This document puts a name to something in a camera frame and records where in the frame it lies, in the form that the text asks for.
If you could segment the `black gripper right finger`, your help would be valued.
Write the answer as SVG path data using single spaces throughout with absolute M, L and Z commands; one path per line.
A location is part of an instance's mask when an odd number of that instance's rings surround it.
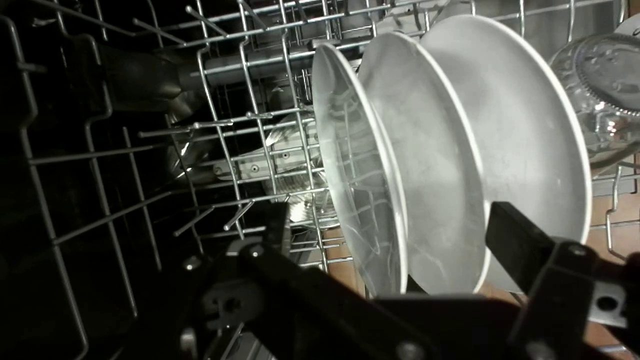
M 509 334 L 517 360 L 607 360 L 584 340 L 586 324 L 605 324 L 640 353 L 640 265 L 603 259 L 590 247 L 549 237 L 510 203 L 492 203 L 486 247 L 526 294 Z

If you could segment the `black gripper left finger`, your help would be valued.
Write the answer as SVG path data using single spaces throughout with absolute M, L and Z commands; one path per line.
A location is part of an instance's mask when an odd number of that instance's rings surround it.
M 247 330 L 278 360 L 426 360 L 428 345 L 379 301 L 285 254 L 289 208 L 259 212 L 264 232 L 155 278 L 126 337 L 126 360 L 213 360 Z

